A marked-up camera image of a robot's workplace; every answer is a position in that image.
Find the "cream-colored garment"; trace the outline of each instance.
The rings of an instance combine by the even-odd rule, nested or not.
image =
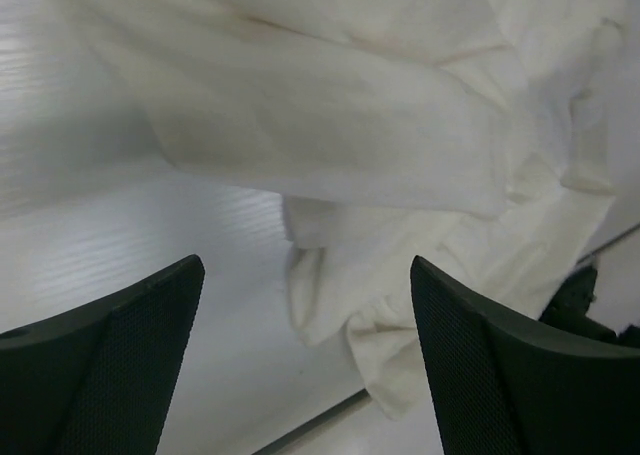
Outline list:
[[[612,200],[624,0],[61,0],[189,170],[289,196],[294,327],[400,416],[422,255],[536,316]]]

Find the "white towel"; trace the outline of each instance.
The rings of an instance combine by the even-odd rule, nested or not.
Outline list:
[[[61,1],[177,165],[288,196],[293,325],[346,326],[391,417],[416,254],[537,316],[612,201],[624,0]]]

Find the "white cloth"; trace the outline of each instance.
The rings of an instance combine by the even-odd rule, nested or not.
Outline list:
[[[611,203],[624,0],[62,1],[176,164],[289,196],[293,325],[346,326],[391,417],[426,389],[413,256],[536,316]]]

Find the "folded fabric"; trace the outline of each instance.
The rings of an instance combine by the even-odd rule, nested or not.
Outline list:
[[[287,196],[292,322],[346,326],[391,417],[426,389],[422,255],[536,316],[612,201],[624,0],[60,0],[178,166]]]

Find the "crumpled cloth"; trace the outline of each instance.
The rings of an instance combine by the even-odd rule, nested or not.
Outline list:
[[[625,0],[60,0],[179,167],[286,196],[292,323],[400,417],[421,255],[540,314],[613,199]]]

